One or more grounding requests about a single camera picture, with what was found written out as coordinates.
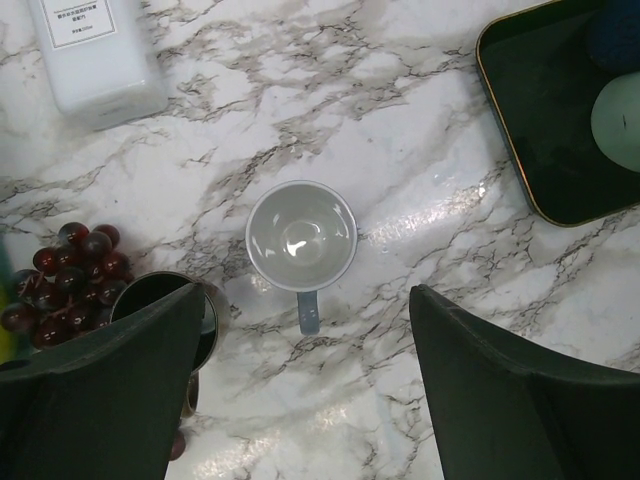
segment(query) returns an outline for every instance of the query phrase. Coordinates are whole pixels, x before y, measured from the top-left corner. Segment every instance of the dark green tray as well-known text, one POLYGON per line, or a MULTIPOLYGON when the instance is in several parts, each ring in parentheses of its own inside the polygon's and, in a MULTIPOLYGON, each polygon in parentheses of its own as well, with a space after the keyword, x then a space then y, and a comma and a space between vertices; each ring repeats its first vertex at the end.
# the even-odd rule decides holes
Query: dark green tray
POLYGON ((614 78, 587 56, 604 0, 560 0, 496 20, 480 35, 480 74, 531 207, 574 226, 640 204, 640 174, 598 149, 591 108, 614 78))

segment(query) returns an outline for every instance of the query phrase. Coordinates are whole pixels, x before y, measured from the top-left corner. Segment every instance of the dark blue cup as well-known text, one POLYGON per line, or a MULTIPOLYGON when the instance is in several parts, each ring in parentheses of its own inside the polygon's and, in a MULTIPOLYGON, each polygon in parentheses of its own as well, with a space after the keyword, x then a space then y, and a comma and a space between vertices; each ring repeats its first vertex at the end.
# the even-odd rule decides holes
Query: dark blue cup
POLYGON ((587 33, 587 51, 603 70, 640 70, 640 0, 609 0, 587 33))

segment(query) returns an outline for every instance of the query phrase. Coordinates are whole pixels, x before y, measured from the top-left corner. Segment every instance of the cup rim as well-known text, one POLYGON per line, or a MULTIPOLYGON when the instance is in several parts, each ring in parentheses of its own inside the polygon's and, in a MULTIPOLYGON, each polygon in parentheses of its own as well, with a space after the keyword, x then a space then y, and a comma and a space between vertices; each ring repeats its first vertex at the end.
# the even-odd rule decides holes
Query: cup rim
POLYGON ((329 188, 329 187, 327 187, 326 185, 324 185, 322 183, 314 182, 312 180, 291 180, 291 181, 283 182, 283 183, 280 183, 280 184, 276 185, 275 187, 271 188, 266 193, 264 193, 258 199, 256 204, 251 209, 251 213, 249 214, 249 219, 247 220, 247 226, 245 228, 244 238, 245 238, 245 243, 246 243, 246 247, 247 247, 247 254, 249 255, 249 259, 251 260, 251 263, 253 264, 255 269, 258 271, 258 273, 265 280, 267 280, 269 283, 271 283, 272 285, 275 285, 278 288, 281 288, 283 290, 288 290, 290 292, 297 292, 297 293, 315 292, 317 290, 321 290, 323 288, 328 287, 332 283, 335 283, 340 277, 342 277, 342 275, 345 274, 345 272, 351 266, 351 263, 353 263, 353 259, 356 256, 356 251, 358 249, 358 223, 356 222, 356 217, 354 216, 353 211, 351 210, 351 207, 349 206, 347 201, 342 197, 342 195, 340 195, 338 192, 336 192, 332 188, 329 188), (325 281, 323 283, 320 283, 318 285, 314 285, 313 287, 308 287, 308 288, 301 288, 301 287, 294 287, 294 286, 291 286, 291 285, 285 285, 285 284, 277 282, 276 280, 271 278, 262 268, 260 268, 258 266, 257 262, 255 261, 254 255, 252 253, 252 249, 249 247, 249 243, 248 243, 248 239, 250 238, 249 233, 251 231, 251 224, 253 223, 253 219, 255 218, 255 215, 256 215, 256 212, 258 211, 258 208, 260 208, 260 206, 267 200, 267 198, 269 198, 274 193, 279 192, 280 190, 284 190, 284 189, 289 188, 289 187, 296 187, 296 186, 307 186, 307 187, 318 188, 320 190, 324 190, 325 192, 327 192, 331 196, 333 196, 336 200, 338 200, 342 204, 342 206, 346 210, 346 212, 348 214, 348 217, 349 217, 349 220, 350 220, 350 223, 353 226, 353 230, 355 232, 355 234, 353 236, 353 240, 351 242, 351 251, 349 252, 349 257, 347 258, 347 261, 344 263, 342 268, 340 268, 338 273, 336 273, 329 280, 327 280, 327 281, 325 281))

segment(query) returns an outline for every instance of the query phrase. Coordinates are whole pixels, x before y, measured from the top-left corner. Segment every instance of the mug handle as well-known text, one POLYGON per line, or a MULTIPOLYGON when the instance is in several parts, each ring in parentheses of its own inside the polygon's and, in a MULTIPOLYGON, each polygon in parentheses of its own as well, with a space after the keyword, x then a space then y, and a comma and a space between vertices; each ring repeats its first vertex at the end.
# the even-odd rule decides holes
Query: mug handle
POLYGON ((320 332, 318 292, 298 293, 298 320, 303 335, 317 335, 320 332))

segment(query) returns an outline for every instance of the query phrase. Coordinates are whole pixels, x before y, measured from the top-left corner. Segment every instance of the label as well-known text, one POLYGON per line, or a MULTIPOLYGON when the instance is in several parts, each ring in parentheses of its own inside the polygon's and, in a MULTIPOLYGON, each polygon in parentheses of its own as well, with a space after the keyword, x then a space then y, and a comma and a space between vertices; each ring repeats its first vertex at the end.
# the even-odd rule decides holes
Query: label
POLYGON ((116 33, 109 0, 40 0, 53 48, 116 33))

